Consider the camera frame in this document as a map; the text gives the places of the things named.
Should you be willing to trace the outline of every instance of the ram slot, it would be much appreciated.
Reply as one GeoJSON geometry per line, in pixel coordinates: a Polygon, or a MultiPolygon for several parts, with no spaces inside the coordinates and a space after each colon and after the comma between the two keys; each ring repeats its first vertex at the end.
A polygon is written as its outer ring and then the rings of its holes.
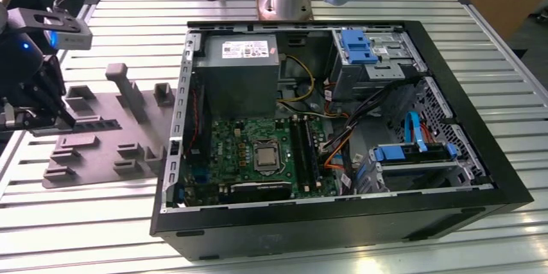
{"type": "Polygon", "coordinates": [[[308,135],[308,145],[309,145],[309,162],[312,164],[312,174],[314,175],[314,184],[321,180],[320,169],[317,167],[317,154],[314,147],[314,139],[312,137],[312,129],[309,128],[309,122],[305,121],[306,135],[308,135]]]}
{"type": "Polygon", "coordinates": [[[290,149],[293,152],[294,170],[297,174],[298,191],[306,191],[309,188],[308,178],[305,174],[305,161],[302,160],[302,148],[300,143],[298,121],[289,121],[290,149]]]}
{"type": "Polygon", "coordinates": [[[300,147],[302,149],[302,156],[304,156],[304,166],[305,166],[305,174],[306,179],[310,185],[310,189],[316,189],[316,180],[320,177],[320,173],[317,171],[317,160],[316,160],[316,153],[314,153],[314,144],[312,141],[312,136],[309,133],[309,126],[308,121],[301,119],[298,121],[298,133],[300,133],[300,147]]]}

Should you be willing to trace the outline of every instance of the green circuit board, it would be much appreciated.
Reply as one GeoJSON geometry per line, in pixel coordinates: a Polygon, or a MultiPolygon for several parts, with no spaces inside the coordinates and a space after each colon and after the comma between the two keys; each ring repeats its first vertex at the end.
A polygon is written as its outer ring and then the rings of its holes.
{"type": "MultiPolygon", "coordinates": [[[[294,198],[334,196],[336,186],[332,176],[324,176],[317,189],[302,190],[298,186],[294,153],[290,143],[289,119],[249,119],[214,121],[212,126],[212,159],[209,163],[209,183],[284,181],[292,183],[294,198]],[[270,175],[254,170],[254,145],[257,141],[274,141],[278,148],[278,169],[270,175]]],[[[308,119],[309,130],[317,145],[325,141],[318,118],[308,119]]]]}

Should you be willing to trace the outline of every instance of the cpu socket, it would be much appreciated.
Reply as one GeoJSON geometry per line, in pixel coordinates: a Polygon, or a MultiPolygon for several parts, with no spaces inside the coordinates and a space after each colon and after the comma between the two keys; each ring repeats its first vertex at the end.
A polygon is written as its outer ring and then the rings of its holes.
{"type": "Polygon", "coordinates": [[[252,145],[254,171],[269,176],[280,170],[278,142],[276,139],[256,139],[252,145]]]}

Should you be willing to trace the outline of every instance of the sticker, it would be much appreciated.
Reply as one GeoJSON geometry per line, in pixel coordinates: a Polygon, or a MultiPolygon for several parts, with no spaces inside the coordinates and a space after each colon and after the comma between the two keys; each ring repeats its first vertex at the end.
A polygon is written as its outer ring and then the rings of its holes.
{"type": "Polygon", "coordinates": [[[350,188],[352,180],[345,174],[341,175],[341,182],[344,183],[346,188],[350,188]]]}
{"type": "Polygon", "coordinates": [[[361,160],[362,160],[362,155],[356,153],[352,158],[352,164],[361,162],[361,160]]]}
{"type": "Polygon", "coordinates": [[[325,101],[332,101],[332,92],[329,90],[325,90],[325,101]]]}
{"type": "Polygon", "coordinates": [[[266,58],[266,41],[228,41],[222,43],[222,59],[226,58],[266,58]]]}
{"type": "Polygon", "coordinates": [[[384,47],[373,47],[373,53],[376,53],[376,54],[388,54],[388,51],[384,47]]]}

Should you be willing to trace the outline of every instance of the metal workbench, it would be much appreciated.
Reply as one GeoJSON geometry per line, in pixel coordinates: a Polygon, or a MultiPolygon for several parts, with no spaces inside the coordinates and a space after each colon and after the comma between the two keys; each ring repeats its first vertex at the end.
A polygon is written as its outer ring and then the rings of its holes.
{"type": "MultiPolygon", "coordinates": [[[[0,271],[546,271],[548,95],[477,11],[456,0],[353,0],[341,8],[316,0],[312,7],[316,20],[424,22],[534,202],[436,241],[192,264],[160,238],[148,235],[154,179],[45,190],[41,174],[56,138],[16,133],[0,159],[0,196],[5,189],[0,198],[0,271]]],[[[80,16],[94,34],[93,48],[64,54],[64,78],[69,84],[86,83],[98,92],[116,91],[104,81],[104,68],[112,62],[128,64],[128,77],[137,80],[141,90],[158,80],[174,83],[185,22],[256,19],[256,9],[254,0],[101,0],[85,5],[80,16]]]]}

